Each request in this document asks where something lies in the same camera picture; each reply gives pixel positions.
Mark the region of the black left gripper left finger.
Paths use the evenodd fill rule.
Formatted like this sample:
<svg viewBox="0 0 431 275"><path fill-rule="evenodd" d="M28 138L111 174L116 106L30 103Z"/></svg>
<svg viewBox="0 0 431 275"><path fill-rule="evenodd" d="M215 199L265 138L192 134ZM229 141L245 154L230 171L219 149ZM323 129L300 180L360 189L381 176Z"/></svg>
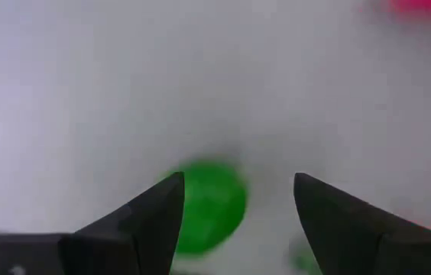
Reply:
<svg viewBox="0 0 431 275"><path fill-rule="evenodd" d="M65 275L170 275L185 199L184 175L151 188L62 239Z"/></svg>

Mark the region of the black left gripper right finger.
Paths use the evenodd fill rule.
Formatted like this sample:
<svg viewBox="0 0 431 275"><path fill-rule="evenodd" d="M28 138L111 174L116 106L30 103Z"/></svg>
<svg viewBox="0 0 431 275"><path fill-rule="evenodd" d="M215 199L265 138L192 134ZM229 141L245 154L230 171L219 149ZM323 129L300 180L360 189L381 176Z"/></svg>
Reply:
<svg viewBox="0 0 431 275"><path fill-rule="evenodd" d="M293 196L322 275L431 275L431 229L306 173Z"/></svg>

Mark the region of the round green lime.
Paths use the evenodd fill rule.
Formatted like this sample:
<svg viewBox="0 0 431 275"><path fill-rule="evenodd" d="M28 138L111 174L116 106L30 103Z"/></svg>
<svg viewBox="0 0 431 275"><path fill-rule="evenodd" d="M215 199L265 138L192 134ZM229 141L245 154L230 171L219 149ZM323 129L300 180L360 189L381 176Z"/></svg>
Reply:
<svg viewBox="0 0 431 275"><path fill-rule="evenodd" d="M161 174L184 175L185 201L176 254L201 257L227 241L248 207L249 187L241 169L229 162L198 159Z"/></svg>

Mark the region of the red and yellow mango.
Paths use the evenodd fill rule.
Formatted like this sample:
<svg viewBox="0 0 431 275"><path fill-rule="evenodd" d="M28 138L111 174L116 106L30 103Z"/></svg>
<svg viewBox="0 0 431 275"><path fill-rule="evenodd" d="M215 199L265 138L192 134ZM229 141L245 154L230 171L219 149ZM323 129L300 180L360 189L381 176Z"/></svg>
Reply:
<svg viewBox="0 0 431 275"><path fill-rule="evenodd" d="M431 20L431 0L362 0L358 10L399 19Z"/></svg>

